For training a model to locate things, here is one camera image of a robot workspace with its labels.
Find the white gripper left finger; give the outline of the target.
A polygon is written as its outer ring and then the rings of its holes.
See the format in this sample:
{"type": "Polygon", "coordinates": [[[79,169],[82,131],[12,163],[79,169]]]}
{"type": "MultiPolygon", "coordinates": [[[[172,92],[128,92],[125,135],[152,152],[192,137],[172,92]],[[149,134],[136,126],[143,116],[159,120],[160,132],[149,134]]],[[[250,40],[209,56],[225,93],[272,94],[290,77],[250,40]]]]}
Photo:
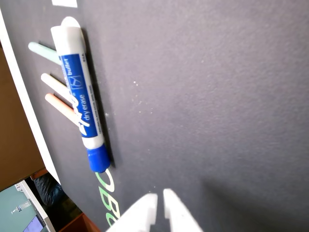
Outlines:
{"type": "Polygon", "coordinates": [[[131,205],[108,232],[149,232],[156,222],[158,195],[147,193],[131,205]]]}

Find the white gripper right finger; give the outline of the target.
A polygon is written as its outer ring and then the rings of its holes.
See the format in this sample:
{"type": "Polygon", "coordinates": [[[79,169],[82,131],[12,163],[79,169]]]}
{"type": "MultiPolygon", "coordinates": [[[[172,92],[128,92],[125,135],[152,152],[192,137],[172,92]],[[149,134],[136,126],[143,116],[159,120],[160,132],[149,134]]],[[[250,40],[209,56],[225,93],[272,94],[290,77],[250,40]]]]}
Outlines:
{"type": "Polygon", "coordinates": [[[171,232],[202,232],[202,228],[188,208],[170,188],[163,190],[164,214],[169,220],[171,232]]]}

